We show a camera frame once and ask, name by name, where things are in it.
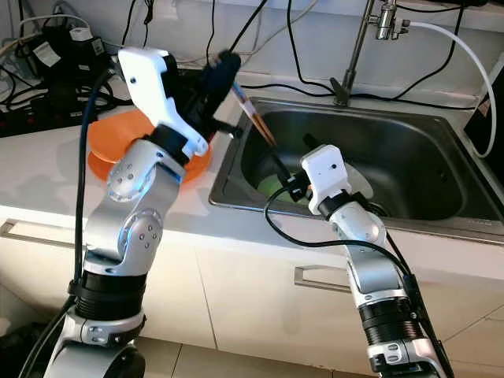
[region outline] drain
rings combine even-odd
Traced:
[[[391,215],[382,205],[375,202],[368,202],[368,210],[378,217],[389,217]]]

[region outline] stainless steel sink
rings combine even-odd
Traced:
[[[475,169],[446,120],[405,113],[337,109],[297,102],[253,100],[291,170],[309,152],[310,133],[340,148],[369,181],[370,199],[390,228],[504,243],[502,205]],[[231,142],[210,194],[219,206],[261,210],[259,184],[276,173],[269,150],[245,114],[244,133]],[[306,205],[278,201],[273,210],[309,216]]]

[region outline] cabinet handle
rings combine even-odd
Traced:
[[[310,265],[310,266],[296,266],[294,268],[294,285],[313,287],[315,289],[323,289],[330,291],[338,291],[340,293],[351,293],[350,286],[338,285],[336,283],[327,283],[313,280],[305,280],[304,273],[306,270],[326,269],[327,266],[323,265]]]
[[[49,246],[59,246],[59,247],[63,247],[63,248],[69,248],[72,250],[75,248],[74,243],[60,242],[59,240],[36,238],[34,236],[29,236],[29,235],[13,234],[10,232],[10,230],[13,229],[13,227],[16,225],[16,223],[17,222],[12,219],[6,220],[6,222],[2,226],[0,226],[0,238],[20,240],[22,242],[47,244]]]

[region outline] tile floor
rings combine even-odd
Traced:
[[[368,377],[154,339],[138,339],[136,346],[146,359],[145,378]]]

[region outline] countertop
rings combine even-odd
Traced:
[[[331,98],[309,98],[281,89],[248,91],[248,94],[251,97],[332,103]],[[351,105],[444,117],[468,146],[462,129],[471,116],[470,112],[364,99],[352,100]],[[121,107],[103,117],[130,108]],[[238,104],[230,95],[217,111],[216,118],[236,124],[240,114]],[[76,126],[0,139],[0,218],[73,228],[79,131],[80,127]],[[228,143],[226,135],[219,134],[214,138],[210,167],[200,177],[181,187],[178,199],[166,215],[163,239],[205,248],[234,250],[236,253],[266,254],[306,264],[345,266],[344,249],[341,247],[304,249],[281,239],[267,225],[261,213],[217,207],[209,203],[209,193]],[[478,159],[476,163],[504,201],[500,184],[483,163]],[[85,217],[101,201],[104,188],[104,183],[88,169]],[[298,239],[315,241],[335,238],[329,225],[322,220],[284,215],[274,215],[273,219]],[[473,276],[495,283],[504,280],[504,248],[500,246],[396,230],[391,230],[391,235],[413,270],[419,269],[433,275],[451,273],[455,276]]]

